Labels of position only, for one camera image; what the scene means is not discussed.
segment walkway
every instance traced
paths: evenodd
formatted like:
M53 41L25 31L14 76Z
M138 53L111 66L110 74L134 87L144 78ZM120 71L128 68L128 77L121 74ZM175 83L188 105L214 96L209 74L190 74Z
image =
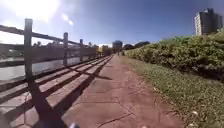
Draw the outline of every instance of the walkway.
M118 56L64 69L0 93L0 110L13 127L181 128L153 87Z

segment brick pathway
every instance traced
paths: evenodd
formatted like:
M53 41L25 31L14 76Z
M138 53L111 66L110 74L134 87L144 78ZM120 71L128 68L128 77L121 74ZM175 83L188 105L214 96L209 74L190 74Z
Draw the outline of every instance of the brick pathway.
M0 93L13 127L182 128L169 105L118 56L64 69Z

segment building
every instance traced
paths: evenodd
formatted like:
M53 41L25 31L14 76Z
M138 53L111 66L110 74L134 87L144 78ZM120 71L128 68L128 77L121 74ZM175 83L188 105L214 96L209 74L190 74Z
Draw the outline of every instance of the building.
M222 27L222 16L216 14L211 8L206 9L204 12L198 12L195 16L196 35L217 32Z

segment sun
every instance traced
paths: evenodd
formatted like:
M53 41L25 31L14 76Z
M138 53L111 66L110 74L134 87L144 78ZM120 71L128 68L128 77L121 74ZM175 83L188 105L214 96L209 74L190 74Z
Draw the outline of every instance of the sun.
M21 18L32 18L48 22L56 13L59 0L1 0L3 4Z

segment fence post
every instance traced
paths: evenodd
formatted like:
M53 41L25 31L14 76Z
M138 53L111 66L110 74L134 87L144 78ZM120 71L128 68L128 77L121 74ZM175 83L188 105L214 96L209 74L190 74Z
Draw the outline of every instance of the fence post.
M64 59L63 59L63 65L66 67L68 65L68 33L64 33L64 38L63 38L63 43L64 43Z
M24 28L24 65L26 80L30 81L33 79L32 74L32 19L25 19Z
M80 39L80 62L83 61L83 39Z

